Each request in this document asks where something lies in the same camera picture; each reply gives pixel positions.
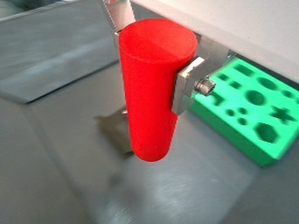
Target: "green foam block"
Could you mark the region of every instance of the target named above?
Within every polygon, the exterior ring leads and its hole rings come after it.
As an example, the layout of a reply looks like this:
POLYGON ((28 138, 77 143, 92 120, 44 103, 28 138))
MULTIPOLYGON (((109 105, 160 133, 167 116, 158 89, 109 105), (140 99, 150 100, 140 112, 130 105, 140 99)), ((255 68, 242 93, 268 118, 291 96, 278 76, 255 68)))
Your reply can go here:
POLYGON ((299 92, 242 59, 212 76, 212 94, 195 96, 191 111, 258 165, 282 158, 299 134, 299 92))

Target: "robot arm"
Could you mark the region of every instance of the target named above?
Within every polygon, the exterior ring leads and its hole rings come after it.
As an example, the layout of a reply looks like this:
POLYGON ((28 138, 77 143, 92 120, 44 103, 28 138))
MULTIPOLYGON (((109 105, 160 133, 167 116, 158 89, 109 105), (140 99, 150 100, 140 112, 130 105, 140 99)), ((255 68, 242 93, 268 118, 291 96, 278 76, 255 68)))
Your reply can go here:
MULTIPOLYGON (((118 36, 127 25, 136 21, 128 0, 103 0, 103 10, 114 30, 115 43, 118 36)), ((200 37, 200 49, 192 61, 178 72, 172 95, 172 112, 180 115, 192 105, 194 91, 208 95, 215 88, 210 80, 214 73, 224 64, 230 49, 207 37, 200 37)))

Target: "red plastic rod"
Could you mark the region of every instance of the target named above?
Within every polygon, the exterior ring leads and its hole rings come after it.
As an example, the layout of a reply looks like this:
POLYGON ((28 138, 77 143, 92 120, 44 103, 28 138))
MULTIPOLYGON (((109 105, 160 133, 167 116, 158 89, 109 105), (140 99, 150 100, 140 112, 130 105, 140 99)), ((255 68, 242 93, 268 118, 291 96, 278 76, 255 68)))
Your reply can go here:
POLYGON ((171 146, 178 115, 172 112, 175 74, 192 59, 198 40, 167 19, 132 23, 120 32, 131 143, 144 161, 162 159, 171 146))

